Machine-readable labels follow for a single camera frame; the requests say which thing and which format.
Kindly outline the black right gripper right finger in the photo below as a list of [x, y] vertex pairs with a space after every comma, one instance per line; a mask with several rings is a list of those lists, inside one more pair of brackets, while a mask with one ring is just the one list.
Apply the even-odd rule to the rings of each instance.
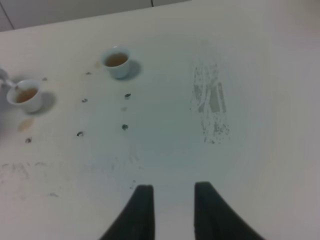
[[194, 186], [196, 240], [262, 240], [219, 195], [210, 182]]

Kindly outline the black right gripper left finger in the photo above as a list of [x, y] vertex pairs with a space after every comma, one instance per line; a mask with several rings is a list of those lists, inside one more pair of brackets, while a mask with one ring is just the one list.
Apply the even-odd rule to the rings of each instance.
[[126, 206], [101, 236], [102, 240], [154, 240], [155, 206], [152, 185], [138, 185]]

